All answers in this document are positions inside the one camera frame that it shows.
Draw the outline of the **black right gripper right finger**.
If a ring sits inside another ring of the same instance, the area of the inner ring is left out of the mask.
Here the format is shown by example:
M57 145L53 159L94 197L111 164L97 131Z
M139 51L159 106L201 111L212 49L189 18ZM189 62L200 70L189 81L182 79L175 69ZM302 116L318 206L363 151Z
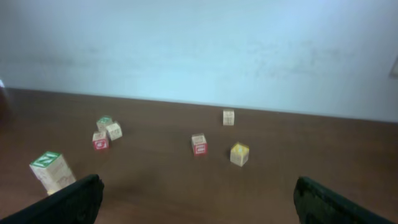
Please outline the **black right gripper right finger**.
M392 224L309 177L298 178L294 205L301 224Z

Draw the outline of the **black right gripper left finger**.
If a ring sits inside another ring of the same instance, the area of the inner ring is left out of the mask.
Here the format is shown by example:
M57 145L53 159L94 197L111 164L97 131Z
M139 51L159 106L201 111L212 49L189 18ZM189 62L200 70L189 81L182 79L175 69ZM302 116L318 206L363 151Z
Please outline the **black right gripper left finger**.
M1 224L94 224L104 183L90 174L39 202L1 219Z

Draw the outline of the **plain J wooden block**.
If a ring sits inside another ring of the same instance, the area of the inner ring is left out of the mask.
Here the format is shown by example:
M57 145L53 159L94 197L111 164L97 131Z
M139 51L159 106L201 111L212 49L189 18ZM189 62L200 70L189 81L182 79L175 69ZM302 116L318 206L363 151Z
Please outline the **plain J wooden block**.
M76 182L72 170L60 153L47 151L29 166L46 189L47 195L52 195Z

